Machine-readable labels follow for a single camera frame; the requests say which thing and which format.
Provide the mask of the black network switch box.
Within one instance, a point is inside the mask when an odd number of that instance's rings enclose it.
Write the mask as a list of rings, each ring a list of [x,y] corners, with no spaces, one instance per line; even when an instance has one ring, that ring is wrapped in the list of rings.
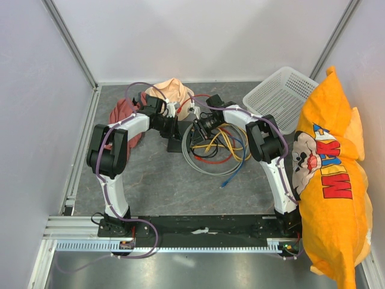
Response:
[[[178,121],[174,135],[168,139],[167,152],[182,153],[182,139],[183,135],[192,124],[191,121]]]

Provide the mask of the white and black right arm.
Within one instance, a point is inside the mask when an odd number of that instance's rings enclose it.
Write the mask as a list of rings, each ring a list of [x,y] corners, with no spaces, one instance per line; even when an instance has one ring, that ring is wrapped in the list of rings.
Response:
[[[251,156],[260,163],[268,178],[275,212],[283,216],[294,212],[298,203],[291,191],[284,164],[288,144],[273,116],[258,116],[233,102],[224,103],[218,95],[211,96],[206,103],[196,98],[193,100],[211,111],[208,117],[193,120],[193,128],[200,137],[206,140],[213,129],[225,123],[244,129]]]

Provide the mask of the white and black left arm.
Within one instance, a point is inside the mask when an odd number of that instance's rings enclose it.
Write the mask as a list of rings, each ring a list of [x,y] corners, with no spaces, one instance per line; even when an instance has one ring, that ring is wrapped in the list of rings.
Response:
[[[128,163],[128,144],[150,129],[165,138],[174,135],[180,103],[148,97],[146,105],[110,125],[94,127],[87,152],[87,165],[96,175],[105,200],[105,214],[115,218],[111,230],[125,237],[132,230],[129,205],[125,199],[122,173]]]

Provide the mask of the peach bucket hat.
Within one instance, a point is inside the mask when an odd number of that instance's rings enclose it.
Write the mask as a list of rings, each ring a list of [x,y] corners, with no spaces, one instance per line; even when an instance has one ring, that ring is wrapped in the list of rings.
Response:
[[[171,78],[167,81],[157,83],[154,86],[157,90],[150,87],[145,91],[146,94],[162,99],[162,92],[170,102],[178,102],[180,104],[180,108],[177,113],[178,119],[186,119],[189,115],[188,108],[191,103],[189,95],[194,95],[194,92],[190,88],[184,86],[182,82],[176,78]]]

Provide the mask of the white plastic basket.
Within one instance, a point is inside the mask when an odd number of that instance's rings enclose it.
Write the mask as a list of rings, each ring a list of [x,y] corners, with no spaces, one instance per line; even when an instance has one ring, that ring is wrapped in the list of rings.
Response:
[[[318,83],[285,66],[247,93],[242,102],[247,110],[262,116],[270,114],[284,135],[295,131],[302,106]]]

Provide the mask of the orange cartoon pillow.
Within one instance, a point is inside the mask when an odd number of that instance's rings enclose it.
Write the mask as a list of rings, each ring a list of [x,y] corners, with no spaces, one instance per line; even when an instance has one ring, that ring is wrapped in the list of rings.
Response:
[[[336,69],[304,103],[292,148],[292,187],[311,271],[339,288],[356,287],[356,266],[371,249],[372,204],[359,111]]]

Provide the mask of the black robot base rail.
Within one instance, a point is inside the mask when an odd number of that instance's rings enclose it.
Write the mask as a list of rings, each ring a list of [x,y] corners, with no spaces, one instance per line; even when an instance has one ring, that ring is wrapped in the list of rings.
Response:
[[[140,216],[131,222],[103,216],[98,237],[145,247],[264,246],[267,239],[298,241],[301,226],[285,230],[274,215]]]

